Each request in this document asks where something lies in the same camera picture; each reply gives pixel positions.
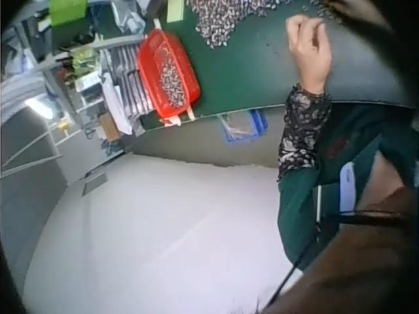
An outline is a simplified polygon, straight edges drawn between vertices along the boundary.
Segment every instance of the green workbench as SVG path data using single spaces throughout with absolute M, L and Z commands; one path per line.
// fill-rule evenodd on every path
M 300 14 L 316 16 L 308 0 L 294 0 L 269 11 L 266 18 L 251 16 L 241 21 L 227 47 L 212 50 L 195 31 L 196 16 L 185 8 L 183 21 L 162 23 L 183 43 L 202 96 L 194 104 L 197 118 L 219 113 L 283 105 L 298 73 L 288 51 L 285 20 Z M 337 103 L 382 103 L 416 106 L 417 96 L 408 96 L 396 75 L 369 41 L 330 20 L 327 30 L 333 49 L 333 70 L 327 91 Z M 156 113 L 142 116 L 144 128 L 162 126 Z

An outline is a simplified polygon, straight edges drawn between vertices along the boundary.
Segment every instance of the ceiling light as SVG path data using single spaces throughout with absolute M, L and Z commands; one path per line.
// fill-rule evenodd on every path
M 29 98 L 25 100 L 25 104 L 45 119 L 51 120 L 54 118 L 54 112 L 52 109 L 36 98 Z

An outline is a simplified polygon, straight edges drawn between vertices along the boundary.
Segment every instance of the floral sleeve cuff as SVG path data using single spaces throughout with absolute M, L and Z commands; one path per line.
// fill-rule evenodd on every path
M 314 147 L 330 112 L 331 99 L 327 94 L 311 94 L 299 84 L 293 87 L 285 103 L 278 181 L 289 170 L 316 166 Z

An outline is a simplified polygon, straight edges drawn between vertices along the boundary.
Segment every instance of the hand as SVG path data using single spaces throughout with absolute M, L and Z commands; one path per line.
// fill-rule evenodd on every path
M 332 63 L 323 20 L 293 16 L 287 20 L 287 33 L 289 49 L 300 70 L 301 87 L 313 94 L 323 94 Z
M 350 18 L 372 23 L 392 31 L 389 23 L 371 0 L 326 0 L 325 3 Z

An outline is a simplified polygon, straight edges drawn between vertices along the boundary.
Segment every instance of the green jacket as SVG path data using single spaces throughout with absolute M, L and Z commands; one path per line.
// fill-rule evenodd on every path
M 287 101 L 287 110 L 292 105 L 290 102 L 293 102 L 292 97 Z M 283 176 L 280 174 L 278 228 L 285 253 L 292 263 L 316 230 L 313 189 L 318 185 L 338 183 L 340 170 L 347 162 L 355 161 L 357 200 L 368 181 L 377 150 L 396 167 L 405 184 L 412 186 L 414 182 L 419 142 L 418 133 L 409 124 L 413 116 L 410 109 L 356 104 L 332 107 L 330 116 L 315 138 L 314 167 L 296 167 Z M 327 205 L 322 206 L 323 216 L 339 212 L 339 193 L 335 191 L 325 197 Z M 305 269 L 337 231 L 338 226 L 324 230 L 299 268 Z

